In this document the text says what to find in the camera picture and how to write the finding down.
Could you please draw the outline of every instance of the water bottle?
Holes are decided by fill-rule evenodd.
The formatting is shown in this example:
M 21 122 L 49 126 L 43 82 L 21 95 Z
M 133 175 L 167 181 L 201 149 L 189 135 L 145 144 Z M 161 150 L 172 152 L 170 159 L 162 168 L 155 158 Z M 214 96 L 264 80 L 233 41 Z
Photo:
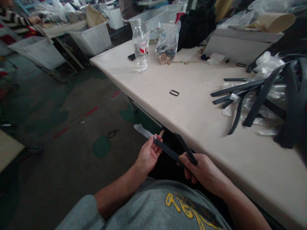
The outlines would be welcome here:
M 141 28 L 141 19 L 134 20 L 133 45 L 138 71 L 143 72 L 147 69 L 147 41 Z

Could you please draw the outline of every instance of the hand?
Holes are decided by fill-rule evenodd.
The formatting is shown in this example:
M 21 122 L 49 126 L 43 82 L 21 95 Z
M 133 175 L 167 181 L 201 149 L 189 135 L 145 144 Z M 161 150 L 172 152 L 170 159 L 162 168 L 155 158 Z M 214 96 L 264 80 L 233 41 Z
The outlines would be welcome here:
M 42 23 L 42 20 L 39 16 L 32 16 L 29 17 L 28 20 L 31 22 L 32 25 L 40 24 Z
M 159 141 L 163 142 L 161 136 L 154 135 Z M 138 158 L 134 163 L 137 172 L 147 177 L 157 163 L 158 157 L 162 151 L 154 144 L 154 138 L 150 136 L 149 140 L 142 146 Z
M 187 154 L 183 153 L 179 156 L 180 161 L 193 173 L 193 175 L 185 169 L 185 177 L 187 180 L 192 180 L 196 184 L 197 180 L 205 189 L 214 195 L 222 198 L 227 188 L 231 188 L 233 183 L 215 166 L 207 155 L 194 153 L 198 161 L 194 165 L 188 158 Z

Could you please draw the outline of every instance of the black bag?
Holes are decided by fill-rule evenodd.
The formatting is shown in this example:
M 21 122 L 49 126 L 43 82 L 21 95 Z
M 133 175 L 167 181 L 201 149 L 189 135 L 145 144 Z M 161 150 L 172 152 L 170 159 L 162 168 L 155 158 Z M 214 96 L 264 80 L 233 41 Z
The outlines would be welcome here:
M 182 15 L 177 52 L 182 48 L 193 48 L 205 40 L 216 29 L 215 20 L 214 0 L 210 0 L 207 6 Z

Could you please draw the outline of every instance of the red floor marking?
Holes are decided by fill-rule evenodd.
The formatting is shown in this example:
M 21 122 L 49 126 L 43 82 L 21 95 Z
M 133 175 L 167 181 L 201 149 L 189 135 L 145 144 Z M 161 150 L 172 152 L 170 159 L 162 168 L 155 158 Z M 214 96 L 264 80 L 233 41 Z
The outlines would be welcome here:
M 111 98 L 116 97 L 117 95 L 119 95 L 120 92 L 121 92 L 121 90 L 118 91 L 118 92 L 116 92 L 116 93 L 114 93 L 114 94 L 111 96 Z
M 29 154 L 27 155 L 25 158 L 23 158 L 22 160 L 20 160 L 18 163 L 21 164 L 23 162 L 25 162 L 26 160 L 28 160 L 33 154 Z
M 96 111 L 98 109 L 98 107 L 96 106 L 94 109 L 92 109 L 91 111 L 89 111 L 86 116 L 90 115 L 92 112 Z
M 54 136 L 54 139 L 58 138 L 59 136 L 61 136 L 63 133 L 65 133 L 67 130 L 69 129 L 69 127 L 66 127 L 65 129 L 63 129 L 61 132 L 59 132 L 57 135 Z

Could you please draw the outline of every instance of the bottle cap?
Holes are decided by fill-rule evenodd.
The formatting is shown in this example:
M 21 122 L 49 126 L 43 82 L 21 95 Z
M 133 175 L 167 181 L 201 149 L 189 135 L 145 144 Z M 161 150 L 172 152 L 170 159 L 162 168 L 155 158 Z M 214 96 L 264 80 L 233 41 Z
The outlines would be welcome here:
M 140 27 L 141 26 L 141 19 L 140 18 L 134 19 L 134 26 L 136 26 L 136 27 Z

